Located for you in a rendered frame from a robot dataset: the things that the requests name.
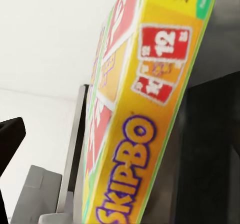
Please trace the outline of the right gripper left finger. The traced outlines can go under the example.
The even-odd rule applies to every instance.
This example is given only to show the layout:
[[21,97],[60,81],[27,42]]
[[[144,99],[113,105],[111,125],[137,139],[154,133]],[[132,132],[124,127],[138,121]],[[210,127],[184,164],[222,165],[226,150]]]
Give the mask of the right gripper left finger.
[[22,117],[0,122],[0,177],[26,136]]

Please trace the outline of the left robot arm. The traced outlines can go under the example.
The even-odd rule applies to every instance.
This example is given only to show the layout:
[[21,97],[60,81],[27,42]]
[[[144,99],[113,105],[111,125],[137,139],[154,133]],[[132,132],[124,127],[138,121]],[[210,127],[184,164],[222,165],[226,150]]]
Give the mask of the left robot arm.
[[5,204],[0,190],[0,224],[9,224],[8,217],[6,216]]

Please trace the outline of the toy box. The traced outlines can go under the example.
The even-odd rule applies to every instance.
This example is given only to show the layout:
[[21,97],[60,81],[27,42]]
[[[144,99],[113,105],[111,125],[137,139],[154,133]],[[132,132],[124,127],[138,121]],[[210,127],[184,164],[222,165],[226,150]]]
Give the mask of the toy box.
[[56,213],[62,177],[32,164],[9,224],[38,224],[41,215]]

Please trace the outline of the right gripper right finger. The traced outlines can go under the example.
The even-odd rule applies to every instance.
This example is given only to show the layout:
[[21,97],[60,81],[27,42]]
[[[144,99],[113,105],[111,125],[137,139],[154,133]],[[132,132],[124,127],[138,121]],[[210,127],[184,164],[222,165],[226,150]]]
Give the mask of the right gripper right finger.
[[229,117],[227,119],[224,135],[240,157],[240,119]]

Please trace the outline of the board game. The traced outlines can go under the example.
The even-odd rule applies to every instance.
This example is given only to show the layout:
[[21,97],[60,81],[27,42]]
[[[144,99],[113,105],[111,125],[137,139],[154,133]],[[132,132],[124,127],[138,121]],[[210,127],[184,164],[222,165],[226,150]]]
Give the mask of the board game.
[[82,224],[141,224],[215,0],[117,0],[87,94]]

